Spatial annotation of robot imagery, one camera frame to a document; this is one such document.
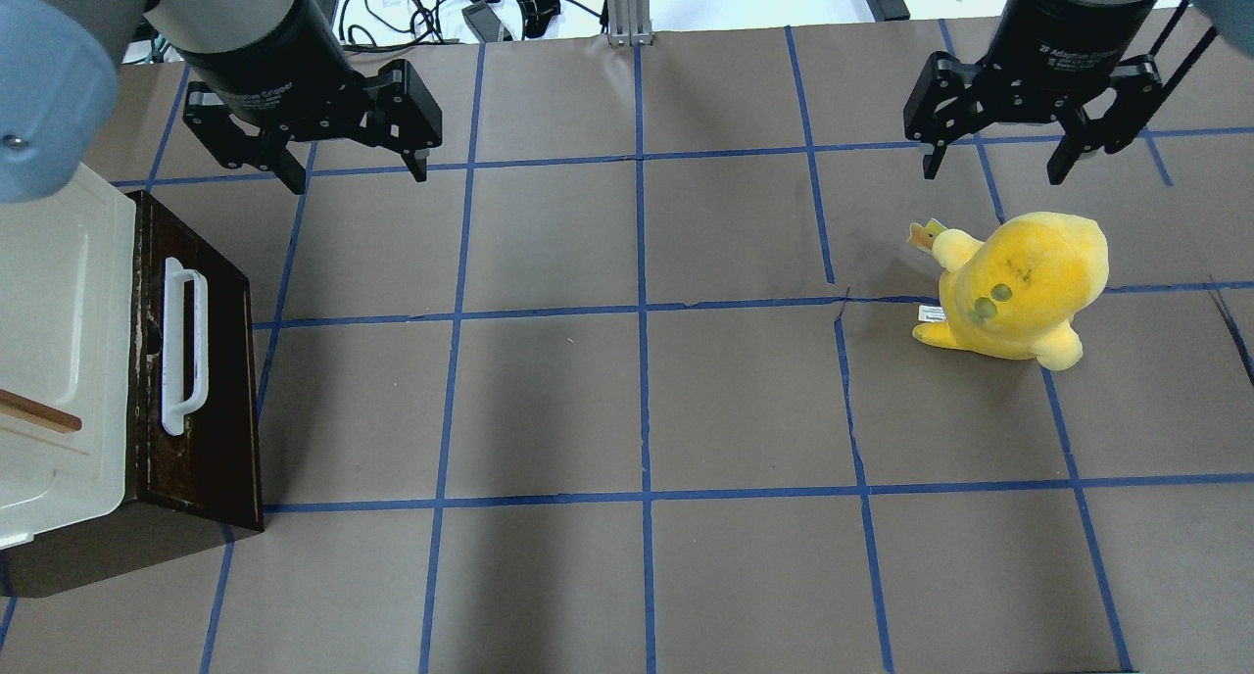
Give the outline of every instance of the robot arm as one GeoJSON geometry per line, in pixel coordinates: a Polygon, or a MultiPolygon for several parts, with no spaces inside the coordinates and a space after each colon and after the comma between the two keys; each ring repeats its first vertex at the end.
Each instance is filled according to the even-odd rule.
{"type": "Polygon", "coordinates": [[[404,59],[352,70],[312,0],[0,0],[0,202],[69,181],[113,108],[140,14],[203,79],[188,84],[183,120],[223,167],[273,172],[301,193],[287,143],[351,138],[426,179],[443,138],[435,99],[404,59]]]}
{"type": "MultiPolygon", "coordinates": [[[[1155,53],[1166,31],[1149,54],[1122,58],[1155,1],[1007,0],[984,58],[966,64],[933,53],[903,113],[905,138],[925,152],[923,176],[935,178],[949,143],[997,122],[1062,124],[1046,167],[1053,185],[1080,157],[1127,147],[1216,35],[1208,31],[1164,83],[1155,53]],[[1090,117],[1085,104],[1107,88],[1115,102],[1090,117]]],[[[1254,0],[1199,0],[1199,6],[1238,49],[1254,53],[1254,0]]]]}

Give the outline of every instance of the white handle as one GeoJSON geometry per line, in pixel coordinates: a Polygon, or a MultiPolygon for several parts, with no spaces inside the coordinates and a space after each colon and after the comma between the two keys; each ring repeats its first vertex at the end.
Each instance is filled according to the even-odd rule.
{"type": "Polygon", "coordinates": [[[166,259],[166,304],[162,309],[161,423],[178,437],[184,415],[204,405],[209,397],[209,282],[204,275],[166,259]],[[192,282],[192,394],[183,397],[183,285],[192,282]]]}

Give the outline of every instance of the plush toy arm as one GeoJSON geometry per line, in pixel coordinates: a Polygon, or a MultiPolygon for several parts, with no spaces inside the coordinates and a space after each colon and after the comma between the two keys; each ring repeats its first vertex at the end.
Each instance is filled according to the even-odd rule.
{"type": "Polygon", "coordinates": [[[953,338],[953,330],[948,321],[928,321],[914,326],[914,339],[937,348],[961,349],[958,340],[953,338]]]}
{"type": "Polygon", "coordinates": [[[1066,321],[1032,343],[1030,350],[1041,365],[1050,370],[1066,370],[1078,363],[1080,356],[1085,354],[1080,335],[1066,321]]]}
{"type": "Polygon", "coordinates": [[[967,264],[984,243],[968,236],[966,231],[948,228],[942,231],[932,243],[932,255],[940,267],[953,272],[967,264]]]}

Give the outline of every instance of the wooden stick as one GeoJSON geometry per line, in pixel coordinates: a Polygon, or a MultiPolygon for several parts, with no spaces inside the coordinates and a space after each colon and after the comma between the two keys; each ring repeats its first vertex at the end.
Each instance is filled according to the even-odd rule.
{"type": "Polygon", "coordinates": [[[83,420],[78,417],[9,390],[0,390],[0,414],[25,419],[63,434],[83,428],[83,420]]]}

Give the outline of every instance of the metal frame post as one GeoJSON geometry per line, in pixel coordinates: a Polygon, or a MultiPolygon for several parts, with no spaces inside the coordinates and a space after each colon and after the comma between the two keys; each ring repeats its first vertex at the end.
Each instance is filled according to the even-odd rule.
{"type": "Polygon", "coordinates": [[[606,0],[609,9],[609,45],[653,44],[648,0],[606,0]]]}

